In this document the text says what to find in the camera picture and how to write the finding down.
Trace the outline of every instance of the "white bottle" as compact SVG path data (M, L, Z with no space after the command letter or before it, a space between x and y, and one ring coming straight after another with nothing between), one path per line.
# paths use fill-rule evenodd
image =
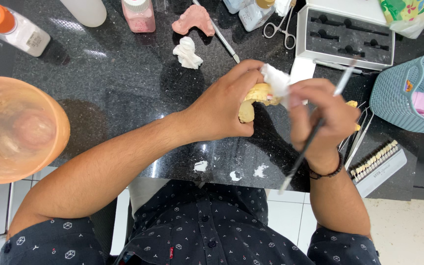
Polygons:
M74 18L86 27L98 27L107 17L106 7L101 0L60 0Z
M231 14L235 14L241 9L244 9L250 2L250 0L223 0L223 3Z
M39 57L50 42L50 35L26 17L0 5L0 39Z
M253 0L238 13L246 31L253 31L268 20L274 13L274 0Z

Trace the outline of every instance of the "plastic bottle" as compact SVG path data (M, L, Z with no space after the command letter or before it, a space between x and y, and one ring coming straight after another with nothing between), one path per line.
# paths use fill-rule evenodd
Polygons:
M26 17L0 5L0 39L39 57L50 42L50 35Z
M102 0L60 0L74 18L86 27L98 27L107 17Z
M223 0L225 6L231 14L235 14L241 9L244 9L249 3L250 0Z
M274 13L274 0L253 0L238 13L246 31L253 31L268 20Z
M135 33L155 31L155 15L151 0L122 0L122 9L130 30Z

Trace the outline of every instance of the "paintbrush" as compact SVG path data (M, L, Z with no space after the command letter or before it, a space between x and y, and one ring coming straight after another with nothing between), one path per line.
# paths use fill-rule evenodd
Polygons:
M351 74L353 73L355 63L356 63L356 60L353 60L351 66L347 67L345 71L343 72L343 75L341 76L334 90L334 94L333 94L334 96L340 95L341 93L343 93L343 90L345 90L346 84L348 83L348 80L350 79ZM284 190L287 189L287 186L289 186L289 184L291 183L292 178L294 177L295 173L297 172L297 170L299 169L299 167L301 166L304 160L305 152L309 148L310 143L312 143L313 138L315 138L315 135L317 134L318 130L324 123L325 123L325 119L320 118L318 123L310 132L309 138L307 138L307 141L305 142L302 152L297 157L297 160L295 161L294 166L291 169L291 172L289 173L289 175L287 175L286 179L284 179L284 182L282 183L281 188L279 189L279 194L283 194Z

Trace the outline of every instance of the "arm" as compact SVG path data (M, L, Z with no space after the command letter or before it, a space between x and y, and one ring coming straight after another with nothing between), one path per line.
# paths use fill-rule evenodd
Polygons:
M309 79L291 86L291 141L302 150L314 124L323 116L321 127L305 157L309 167L323 176L339 165L336 146L354 132L354 122L360 115L357 108L345 104L341 96L333 97L334 86L327 79ZM309 99L318 109L309 117L307 107L300 102ZM370 238L368 212L346 169L332 177L310 180L310 202L318 225L338 232L365 235Z
M68 161L35 185L21 203L8 237L51 218L81 218L103 208L148 165L184 144L251 136L240 104L263 76L262 62L245 60L186 110L110 139Z

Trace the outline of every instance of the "pink wax denture base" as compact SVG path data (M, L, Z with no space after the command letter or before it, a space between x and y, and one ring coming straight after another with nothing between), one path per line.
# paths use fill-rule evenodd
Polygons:
M192 27L198 27L207 36L214 36L212 22L204 7L191 5L181 16L172 24L173 30L181 35L187 34Z

